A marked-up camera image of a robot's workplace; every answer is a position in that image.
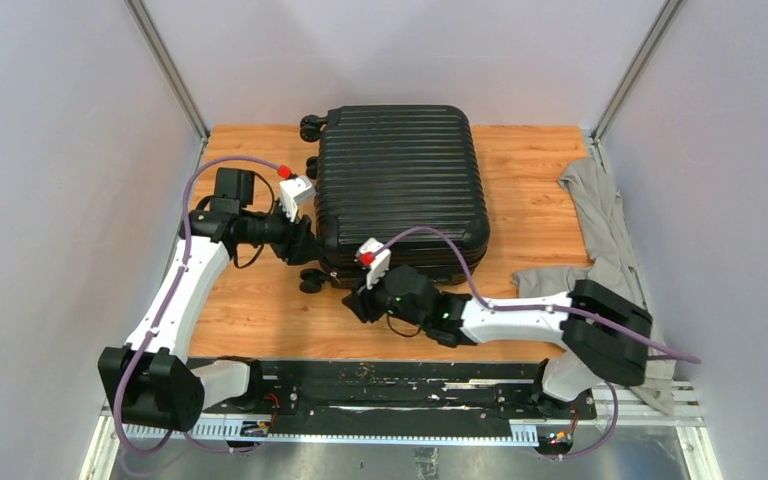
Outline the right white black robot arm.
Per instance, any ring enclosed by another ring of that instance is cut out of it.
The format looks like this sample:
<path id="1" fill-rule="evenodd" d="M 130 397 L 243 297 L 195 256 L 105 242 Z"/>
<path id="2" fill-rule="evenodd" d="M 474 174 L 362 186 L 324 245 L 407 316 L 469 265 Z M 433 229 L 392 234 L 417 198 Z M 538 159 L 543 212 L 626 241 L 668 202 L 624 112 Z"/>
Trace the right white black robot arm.
<path id="1" fill-rule="evenodd" d="M 342 303 L 363 323 L 395 318 L 449 348 L 499 341 L 562 348 L 563 355 L 541 363 L 530 392 L 544 417 L 558 416 L 601 382 L 638 387 L 646 379 L 651 315 L 593 280 L 544 297 L 487 299 L 443 291 L 416 269 L 399 266 L 357 280 Z"/>

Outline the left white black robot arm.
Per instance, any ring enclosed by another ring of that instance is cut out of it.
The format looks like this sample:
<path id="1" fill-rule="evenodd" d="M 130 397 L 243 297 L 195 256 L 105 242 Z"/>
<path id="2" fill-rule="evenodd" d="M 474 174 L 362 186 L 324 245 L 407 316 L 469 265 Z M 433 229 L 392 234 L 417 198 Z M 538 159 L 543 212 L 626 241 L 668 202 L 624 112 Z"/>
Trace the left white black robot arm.
<path id="1" fill-rule="evenodd" d="M 107 347 L 99 357 L 99 375 L 119 423 L 184 432 L 217 404 L 243 413 L 264 405 L 259 361 L 226 356 L 191 368 L 188 358 L 214 284 L 228 267 L 240 265 L 239 246 L 270 247 L 291 266 L 319 256 L 312 220 L 299 212 L 315 195 L 313 182 L 286 166 L 277 173 L 281 181 L 270 191 L 271 207 L 253 212 L 260 174 L 221 167 L 213 193 L 182 220 L 172 265 L 149 309 L 123 346 Z"/>

